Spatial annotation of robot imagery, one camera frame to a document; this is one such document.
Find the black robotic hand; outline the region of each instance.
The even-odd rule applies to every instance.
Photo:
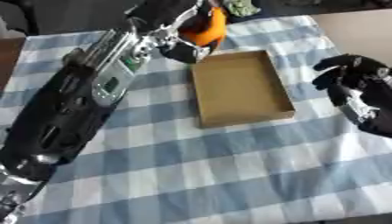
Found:
[[[360,91],[360,99],[373,107],[366,114],[358,114],[356,124],[360,130],[392,137],[392,76],[386,65],[360,55],[344,54],[321,60],[314,69],[326,70],[313,84],[318,90],[326,89],[335,107],[350,104],[350,89]]]

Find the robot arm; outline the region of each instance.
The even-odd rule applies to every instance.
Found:
[[[212,10],[220,12],[207,0],[148,0],[86,51],[77,48],[64,58],[14,121],[0,150],[0,223],[15,223],[59,166],[76,159],[154,49],[186,63],[212,51],[208,41],[198,45],[201,34],[211,43],[223,38],[224,17],[212,22],[218,15]],[[205,27],[196,25],[200,20]]]
[[[392,71],[389,67],[374,59],[345,54],[323,59],[314,69],[328,69],[313,84],[318,90],[326,90],[333,105],[341,108],[360,130],[392,137]]]

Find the checkered tablecloth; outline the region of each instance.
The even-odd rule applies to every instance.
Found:
[[[100,35],[28,38],[0,101],[1,127],[65,53]],[[310,17],[274,18],[230,25],[217,53],[260,49],[294,118],[199,129],[189,66],[156,56],[20,223],[285,223],[392,212],[392,141],[357,131],[311,84],[312,66],[338,53],[332,42]]]

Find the metal robot arm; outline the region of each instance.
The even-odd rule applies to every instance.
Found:
[[[201,11],[208,7],[204,0],[148,0],[129,10],[123,24],[107,31],[85,52],[76,48],[64,58],[63,68],[14,121],[0,150],[0,223],[15,223],[25,203],[45,187],[59,166],[78,156],[126,95],[151,51],[157,48],[187,63],[211,52],[204,52],[205,45],[184,40],[179,31],[186,23],[195,28],[192,21],[205,15]],[[216,28],[205,23],[207,30],[225,29],[224,24]],[[222,36],[210,38],[214,42]]]

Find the open box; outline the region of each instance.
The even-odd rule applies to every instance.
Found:
[[[265,51],[210,56],[192,67],[201,127],[289,118],[294,107]]]

